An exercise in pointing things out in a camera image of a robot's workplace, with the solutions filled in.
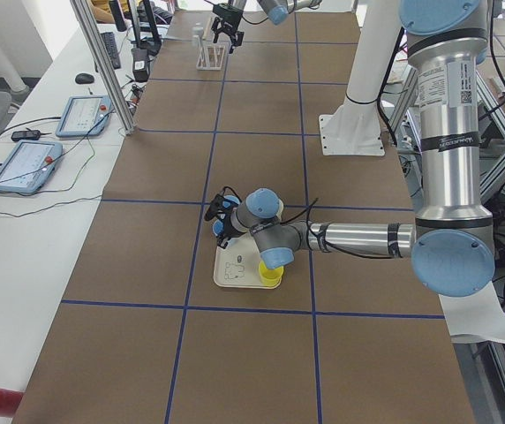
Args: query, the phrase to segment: label on cylinder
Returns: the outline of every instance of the label on cylinder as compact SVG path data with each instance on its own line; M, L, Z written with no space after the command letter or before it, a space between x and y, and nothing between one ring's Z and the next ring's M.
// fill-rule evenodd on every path
M448 102L447 67L442 64L419 74L419 110L443 106Z
M448 106L476 107L476 75L474 62L463 60L447 64L448 74Z

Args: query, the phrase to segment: black mouse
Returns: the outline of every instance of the black mouse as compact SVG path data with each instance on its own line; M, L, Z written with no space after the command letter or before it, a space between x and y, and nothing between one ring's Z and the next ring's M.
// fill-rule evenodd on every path
M94 82L94 75L82 72L76 75L74 81L76 81L76 84L91 84Z

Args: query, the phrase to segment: yellow cup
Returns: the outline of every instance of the yellow cup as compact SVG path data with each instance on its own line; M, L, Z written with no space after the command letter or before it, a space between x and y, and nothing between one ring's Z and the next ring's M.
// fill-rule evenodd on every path
M264 261L260 261L259 275L262 285L265 287L276 287L282 281L283 274L284 267L268 269Z

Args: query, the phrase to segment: tablet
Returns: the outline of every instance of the tablet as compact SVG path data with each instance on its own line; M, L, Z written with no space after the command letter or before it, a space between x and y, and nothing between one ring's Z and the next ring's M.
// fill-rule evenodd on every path
M36 193L61 155L62 144L56 141L21 140L0 168L0 193Z
M106 95L71 97L58 123L56 135L63 138L98 135L105 128L110 111L111 99Z

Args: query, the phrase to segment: white table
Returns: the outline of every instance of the white table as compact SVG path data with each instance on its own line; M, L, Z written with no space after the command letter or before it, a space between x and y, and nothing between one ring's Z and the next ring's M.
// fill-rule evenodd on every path
M115 31L102 25L101 32ZM120 49L126 33L116 34ZM116 70L120 85L132 75L131 46L128 40L120 51L122 67ZM78 85L74 77L80 72L95 76L95 83ZM124 90L127 94L131 84ZM105 95L106 90L94 60L78 31L47 70L10 125L39 117L60 116L70 96ZM44 132L54 132L56 121L27 125ZM13 149L11 131L0 138L0 162ZM116 114L98 137L91 138L95 158L69 192L43 193L34 197L0 195L0 211L18 215L61 201L91 198L102 193L123 143L123 132ZM67 150L78 139L60 140ZM80 167L91 155L86 141L66 155L57 171L43 187L56 190L68 187ZM72 205L26 216L0 216L0 387L24 390L33 372L45 337L58 308L80 248L94 218L99 201L81 201ZM10 422L0 418L0 423Z

